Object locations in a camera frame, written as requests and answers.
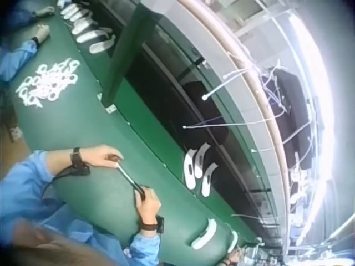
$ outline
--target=green workbench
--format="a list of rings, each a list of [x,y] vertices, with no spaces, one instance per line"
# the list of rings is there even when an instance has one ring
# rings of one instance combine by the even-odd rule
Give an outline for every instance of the green workbench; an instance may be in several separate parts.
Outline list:
[[[215,191],[203,202],[185,187],[182,176],[175,176],[152,151],[154,147],[149,147],[137,134],[139,125],[134,129],[128,124],[127,112],[126,117],[120,110],[112,114],[106,112],[97,98],[102,88],[88,67],[88,56],[85,56],[85,61],[58,14],[43,23],[50,25],[51,38],[11,83],[19,125],[30,149],[55,150],[99,144],[117,147],[125,157],[122,167],[126,172],[138,183],[154,188],[163,204],[160,215],[165,217],[165,233],[161,239],[161,261],[175,265],[214,265],[225,255],[230,244],[229,226],[239,232],[240,241],[252,241],[255,237],[253,232],[241,219],[230,217],[232,210]],[[13,45],[27,39],[33,32],[33,28],[18,32],[14,35],[16,41]],[[69,57],[80,61],[75,72],[78,82],[63,91],[57,101],[42,100],[42,108],[24,106],[14,92],[24,78],[33,76],[41,64],[51,67]],[[127,82],[117,97],[121,100],[115,100],[119,109],[119,105],[126,102],[138,104],[144,110],[144,103],[139,102]],[[182,152],[174,155],[181,166],[183,155]],[[137,232],[133,189],[118,171],[92,168],[90,176],[64,178],[55,187],[70,206],[98,227],[117,236],[123,247]],[[226,214],[220,215],[218,207]],[[205,229],[208,218],[216,220],[217,232],[206,246],[193,250],[190,244]]]

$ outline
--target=blue sleeve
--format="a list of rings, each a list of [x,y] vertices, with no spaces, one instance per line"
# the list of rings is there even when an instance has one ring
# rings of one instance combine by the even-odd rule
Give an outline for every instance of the blue sleeve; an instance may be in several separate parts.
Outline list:
[[[34,57],[37,46],[34,40],[23,42],[21,47],[13,52],[0,48],[0,78],[9,82],[26,63]]]
[[[16,220],[40,221],[52,214],[40,198],[44,186],[53,179],[47,169],[46,154],[35,151],[14,165],[0,183],[0,238],[3,244],[11,242]]]
[[[159,236],[148,238],[137,234],[129,249],[131,260],[136,262],[132,265],[157,266],[159,264],[159,245]]]

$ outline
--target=hand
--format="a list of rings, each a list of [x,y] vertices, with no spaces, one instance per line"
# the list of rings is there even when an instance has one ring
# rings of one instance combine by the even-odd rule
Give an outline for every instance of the hand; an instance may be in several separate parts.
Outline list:
[[[226,257],[231,263],[237,263],[241,257],[242,251],[240,248],[235,248]]]
[[[144,224],[157,224],[156,214],[158,213],[161,203],[154,190],[142,187],[145,193],[145,200],[142,200],[140,193],[135,190],[135,202],[139,216]]]
[[[124,159],[117,149],[107,145],[81,148],[79,151],[83,162],[89,163],[92,166],[116,168],[116,163]],[[112,157],[117,158],[118,161],[110,160]]]

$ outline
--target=white component pile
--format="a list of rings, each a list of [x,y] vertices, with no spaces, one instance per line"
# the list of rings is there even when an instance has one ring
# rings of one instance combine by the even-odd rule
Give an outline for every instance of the white component pile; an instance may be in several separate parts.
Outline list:
[[[78,81],[78,76],[74,72],[79,65],[78,60],[72,60],[71,58],[61,63],[55,63],[51,69],[42,64],[36,70],[37,75],[25,78],[17,88],[16,93],[23,100],[25,106],[43,107],[41,100],[57,100],[59,94],[68,85],[75,84]]]

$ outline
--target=green conveyor belt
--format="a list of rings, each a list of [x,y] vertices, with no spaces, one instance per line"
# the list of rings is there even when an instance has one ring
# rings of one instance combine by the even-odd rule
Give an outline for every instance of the green conveyor belt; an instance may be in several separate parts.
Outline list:
[[[194,197],[182,181],[163,165],[141,136],[128,125],[127,115],[105,111],[97,98],[102,88],[63,21],[54,17],[44,23],[50,25],[51,38],[11,84],[19,125],[31,150],[102,143],[117,147],[125,156],[122,167],[126,172],[138,183],[153,187],[163,204],[160,214],[165,217],[165,233],[162,235],[160,259],[175,265],[214,265],[225,255],[230,244],[231,234],[226,220],[221,220],[221,216],[211,210],[211,203]],[[25,40],[31,33],[32,29],[18,32],[14,44]],[[51,67],[69,57],[81,63],[75,72],[78,82],[63,91],[57,101],[43,100],[43,108],[24,106],[14,93],[24,78],[33,76],[41,64]],[[137,95],[132,93],[133,89],[124,82],[118,97],[130,97],[125,99],[138,104]],[[117,236],[123,247],[138,230],[133,189],[118,171],[93,168],[89,177],[68,177],[58,181],[55,187],[78,213]],[[215,204],[218,207],[218,204],[226,203],[217,199]],[[217,232],[201,250],[193,250],[190,244],[205,229],[208,218],[216,219]],[[233,218],[228,223],[239,232],[241,241],[254,239],[255,235],[241,219]]]

